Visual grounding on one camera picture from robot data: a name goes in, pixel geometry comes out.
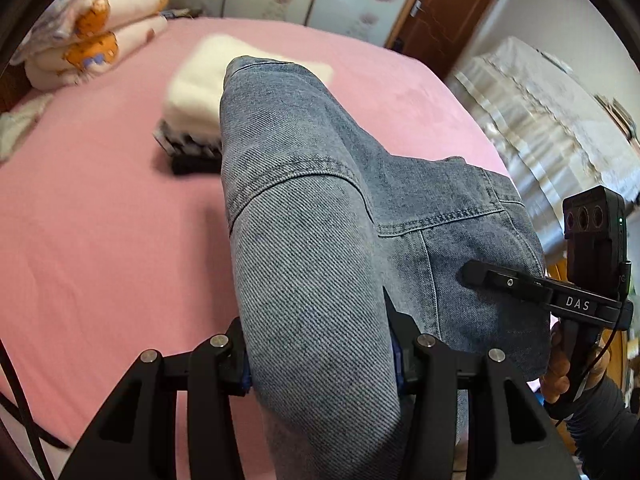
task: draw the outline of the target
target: pink bedsheet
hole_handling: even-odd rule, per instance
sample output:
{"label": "pink bedsheet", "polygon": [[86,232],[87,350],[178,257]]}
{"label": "pink bedsheet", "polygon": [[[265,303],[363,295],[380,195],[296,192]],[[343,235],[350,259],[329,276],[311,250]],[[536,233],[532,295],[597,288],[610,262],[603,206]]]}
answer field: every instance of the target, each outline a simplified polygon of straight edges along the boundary
{"label": "pink bedsheet", "polygon": [[[330,64],[332,93],[392,153],[507,174],[427,67],[287,23],[171,22],[113,71],[58,91],[0,168],[0,333],[34,418],[70,444],[141,351],[189,351],[238,313],[220,180],[171,176],[152,137],[170,77],[215,32]],[[255,399],[233,411],[245,473],[271,477]]]}

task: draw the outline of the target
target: human hand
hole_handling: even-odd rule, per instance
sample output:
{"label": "human hand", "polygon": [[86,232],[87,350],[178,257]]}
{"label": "human hand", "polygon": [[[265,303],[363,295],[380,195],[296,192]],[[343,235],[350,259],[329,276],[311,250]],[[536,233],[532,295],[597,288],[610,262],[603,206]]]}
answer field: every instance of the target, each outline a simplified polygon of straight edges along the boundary
{"label": "human hand", "polygon": [[[546,402],[553,404],[558,401],[560,395],[569,389],[569,373],[570,363],[567,356],[562,351],[560,343],[562,342],[562,332],[560,330],[560,322],[557,322],[551,329],[551,355],[549,356],[549,366],[546,373],[540,377],[540,392]],[[588,363],[598,356],[604,347],[604,342],[600,341],[600,347],[593,349],[589,356]],[[609,350],[605,352],[602,358],[595,364],[587,377],[586,390],[596,386],[609,366],[610,354]]]}

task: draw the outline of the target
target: black sleeve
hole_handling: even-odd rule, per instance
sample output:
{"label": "black sleeve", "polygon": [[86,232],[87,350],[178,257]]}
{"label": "black sleeve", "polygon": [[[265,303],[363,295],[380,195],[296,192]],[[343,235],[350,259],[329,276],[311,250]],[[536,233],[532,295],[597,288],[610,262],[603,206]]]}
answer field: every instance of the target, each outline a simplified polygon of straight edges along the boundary
{"label": "black sleeve", "polygon": [[610,378],[603,379],[566,425],[591,480],[640,478],[640,424]]}

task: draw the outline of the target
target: white folded towel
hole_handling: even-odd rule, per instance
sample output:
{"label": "white folded towel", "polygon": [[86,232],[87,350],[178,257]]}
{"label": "white folded towel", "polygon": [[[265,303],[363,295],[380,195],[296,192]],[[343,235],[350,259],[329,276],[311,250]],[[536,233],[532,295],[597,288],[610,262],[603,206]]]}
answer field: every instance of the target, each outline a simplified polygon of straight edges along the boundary
{"label": "white folded towel", "polygon": [[[236,57],[252,56],[293,62],[302,65],[329,84],[333,69],[318,62],[298,61],[279,54],[264,52],[226,34],[215,34],[202,40],[169,83],[162,106],[162,118],[168,128],[159,128],[158,141],[167,149],[189,142],[197,145],[220,145],[220,99],[227,65]],[[162,142],[159,133],[169,143]]]}

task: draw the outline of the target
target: black cable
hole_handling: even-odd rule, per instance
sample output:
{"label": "black cable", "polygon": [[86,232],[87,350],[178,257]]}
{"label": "black cable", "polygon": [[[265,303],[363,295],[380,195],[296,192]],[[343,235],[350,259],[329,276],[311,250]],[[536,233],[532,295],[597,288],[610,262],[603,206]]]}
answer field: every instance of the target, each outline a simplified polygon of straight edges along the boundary
{"label": "black cable", "polygon": [[[9,415],[11,415],[15,420],[17,420],[18,422],[20,422],[20,424],[22,424],[22,420],[20,420],[20,410],[18,409],[18,406],[12,403],[3,394],[0,394],[0,406],[2,406],[5,410],[7,410],[7,413],[9,413]],[[37,424],[36,424],[36,433],[38,434],[38,437],[41,440],[43,440],[50,446],[53,446],[57,449],[62,449],[65,451],[71,449],[67,444],[65,444],[57,437],[50,434],[49,431],[44,430]]]}
{"label": "black cable", "polygon": [[24,429],[27,432],[29,444],[31,444],[31,449],[33,450],[33,455],[36,457],[36,462],[38,463],[40,472],[42,473],[44,480],[55,480],[53,473],[51,472],[51,468],[49,467],[49,462],[47,462],[47,457],[42,449],[40,439],[38,438],[35,429],[35,422],[31,416],[31,410],[29,409],[27,398],[24,396],[24,391],[22,390],[22,386],[20,386],[20,381],[18,380],[18,375],[15,373],[14,365],[12,364],[11,359],[9,359],[9,354],[6,352],[1,339],[0,368],[4,371],[6,380],[8,381],[11,391],[14,394],[15,401],[18,404],[20,418],[22,419]]}

